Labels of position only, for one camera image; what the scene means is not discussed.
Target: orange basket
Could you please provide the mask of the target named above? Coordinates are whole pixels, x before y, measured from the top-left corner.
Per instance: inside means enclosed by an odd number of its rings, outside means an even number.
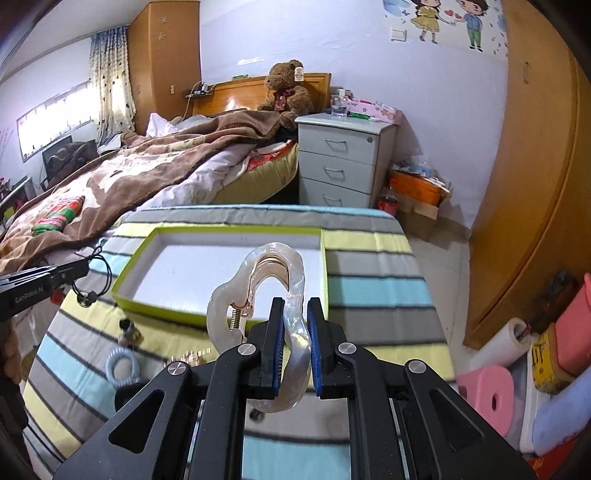
[[[441,189],[429,181],[400,171],[395,171],[390,178],[390,188],[401,195],[439,206],[441,202]]]

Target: cardboard box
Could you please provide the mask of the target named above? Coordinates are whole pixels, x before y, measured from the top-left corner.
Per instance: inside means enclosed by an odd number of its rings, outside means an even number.
[[[404,195],[396,194],[395,197],[399,205],[396,218],[404,233],[428,242],[435,230],[439,209]]]

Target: patterned curtain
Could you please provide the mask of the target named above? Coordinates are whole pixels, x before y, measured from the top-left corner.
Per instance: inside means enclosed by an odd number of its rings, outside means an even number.
[[[98,104],[94,120],[98,145],[117,133],[134,129],[134,99],[129,83],[127,27],[111,28],[92,35],[90,82]]]

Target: wall socket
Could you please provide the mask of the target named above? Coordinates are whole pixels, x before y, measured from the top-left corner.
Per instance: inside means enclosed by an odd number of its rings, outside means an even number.
[[[390,39],[392,41],[406,41],[406,30],[396,30],[395,28],[390,28]]]

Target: bedside drawer cabinet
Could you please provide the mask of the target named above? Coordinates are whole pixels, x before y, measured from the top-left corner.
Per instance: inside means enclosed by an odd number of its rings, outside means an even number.
[[[374,207],[396,126],[327,113],[298,117],[300,204]]]

